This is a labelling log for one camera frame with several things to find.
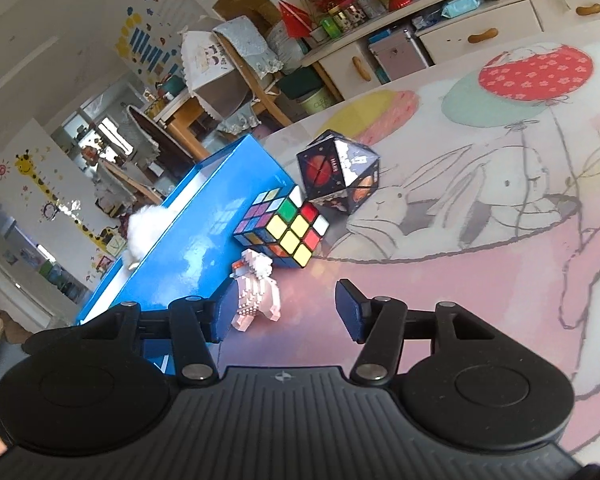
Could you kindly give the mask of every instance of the red floral balloon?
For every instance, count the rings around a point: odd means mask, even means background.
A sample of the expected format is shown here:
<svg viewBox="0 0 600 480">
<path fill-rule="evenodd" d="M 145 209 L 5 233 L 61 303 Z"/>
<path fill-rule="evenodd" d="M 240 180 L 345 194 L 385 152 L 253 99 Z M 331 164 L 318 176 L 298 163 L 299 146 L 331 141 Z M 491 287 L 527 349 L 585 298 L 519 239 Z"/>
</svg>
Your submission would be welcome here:
<svg viewBox="0 0 600 480">
<path fill-rule="evenodd" d="M 545 101 L 577 90 L 593 73 L 592 59 L 572 46 L 556 45 L 545 54 L 534 54 L 533 47 L 520 49 L 524 51 L 530 54 L 524 59 L 512 56 L 506 62 L 507 54 L 513 54 L 506 53 L 488 62 L 480 70 L 480 86 L 515 101 Z"/>
</svg>

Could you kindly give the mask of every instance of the jar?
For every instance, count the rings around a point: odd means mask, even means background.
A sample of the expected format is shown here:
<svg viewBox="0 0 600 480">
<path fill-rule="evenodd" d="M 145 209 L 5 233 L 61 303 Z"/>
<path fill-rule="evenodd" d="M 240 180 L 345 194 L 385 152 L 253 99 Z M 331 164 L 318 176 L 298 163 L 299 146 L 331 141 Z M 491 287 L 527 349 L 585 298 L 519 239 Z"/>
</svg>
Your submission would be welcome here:
<svg viewBox="0 0 600 480">
<path fill-rule="evenodd" d="M 377 18 L 378 16 L 381 16 L 382 14 L 384 14 L 386 12 L 386 9 L 384 8 L 384 5 L 382 4 L 382 2 L 380 0 L 356 0 L 356 1 L 360 5 L 360 7 L 362 7 L 362 10 L 365 11 L 365 14 L 367 15 L 367 17 L 370 20 Z"/>
<path fill-rule="evenodd" d="M 360 7 L 360 4 L 357 3 L 356 0 L 345 0 L 339 5 L 339 7 L 347 15 L 351 25 L 354 27 L 362 25 L 364 22 L 366 22 L 365 11 L 362 10 L 362 7 Z"/>
<path fill-rule="evenodd" d="M 333 7 L 333 9 L 329 11 L 329 14 L 342 32 L 353 30 L 353 24 L 349 21 L 347 15 L 340 10 L 340 6 Z"/>
<path fill-rule="evenodd" d="M 324 30 L 327 31 L 327 34 L 332 40 L 335 40 L 336 38 L 342 36 L 342 31 L 338 28 L 336 22 L 333 21 L 333 18 L 324 18 L 320 22 L 320 25 Z"/>
</svg>

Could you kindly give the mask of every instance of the black geometric planet toy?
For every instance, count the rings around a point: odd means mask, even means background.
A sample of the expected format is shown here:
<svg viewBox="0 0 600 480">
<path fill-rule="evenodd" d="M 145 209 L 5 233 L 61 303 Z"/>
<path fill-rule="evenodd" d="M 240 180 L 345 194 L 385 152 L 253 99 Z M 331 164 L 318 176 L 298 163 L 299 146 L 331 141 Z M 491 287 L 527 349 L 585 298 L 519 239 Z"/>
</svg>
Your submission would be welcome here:
<svg viewBox="0 0 600 480">
<path fill-rule="evenodd" d="M 350 215 L 378 189 L 379 155 L 333 130 L 298 153 L 298 164 L 307 198 L 315 205 Z"/>
</svg>

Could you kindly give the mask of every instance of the giraffe wall sticker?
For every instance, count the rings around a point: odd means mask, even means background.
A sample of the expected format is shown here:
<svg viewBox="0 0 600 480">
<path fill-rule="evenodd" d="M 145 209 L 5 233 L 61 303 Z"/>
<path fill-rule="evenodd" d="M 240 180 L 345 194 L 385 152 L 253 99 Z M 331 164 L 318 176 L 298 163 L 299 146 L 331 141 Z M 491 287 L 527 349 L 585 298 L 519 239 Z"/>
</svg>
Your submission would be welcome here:
<svg viewBox="0 0 600 480">
<path fill-rule="evenodd" d="M 100 234 L 96 234 L 92 232 L 71 209 L 62 204 L 54 190 L 49 187 L 48 183 L 43 179 L 43 177 L 40 175 L 40 172 L 36 169 L 33 158 L 31 155 L 29 155 L 29 150 L 25 150 L 23 155 L 16 155 L 14 166 L 21 175 L 28 176 L 32 180 L 32 182 L 49 200 L 48 203 L 55 207 L 56 211 L 62 212 L 69 216 L 74 221 L 74 225 L 80 229 L 80 232 L 93 241 L 98 248 L 106 251 L 112 256 L 117 256 L 120 254 L 120 252 L 122 252 L 126 242 L 115 229 L 111 227 L 105 227 Z"/>
</svg>

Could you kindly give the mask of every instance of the wooden drawer handle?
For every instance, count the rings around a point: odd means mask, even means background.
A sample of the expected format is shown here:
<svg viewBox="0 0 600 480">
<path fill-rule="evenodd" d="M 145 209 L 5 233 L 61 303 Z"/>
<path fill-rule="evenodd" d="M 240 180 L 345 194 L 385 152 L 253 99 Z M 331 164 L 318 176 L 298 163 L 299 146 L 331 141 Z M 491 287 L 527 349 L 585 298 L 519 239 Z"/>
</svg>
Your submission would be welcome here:
<svg viewBox="0 0 600 480">
<path fill-rule="evenodd" d="M 366 71 L 365 66 L 362 64 L 362 60 L 358 56 L 352 57 L 351 60 L 353 62 L 353 66 L 356 67 L 356 70 L 360 74 L 360 77 L 366 82 L 370 82 L 371 75 Z"/>
<path fill-rule="evenodd" d="M 480 43 L 481 41 L 492 40 L 498 35 L 497 28 L 489 28 L 485 30 L 482 34 L 472 34 L 466 40 L 469 43 Z"/>
<path fill-rule="evenodd" d="M 590 7 L 576 7 L 576 14 L 578 16 L 589 16 L 590 14 L 600 13 L 600 4 L 593 4 Z"/>
</svg>

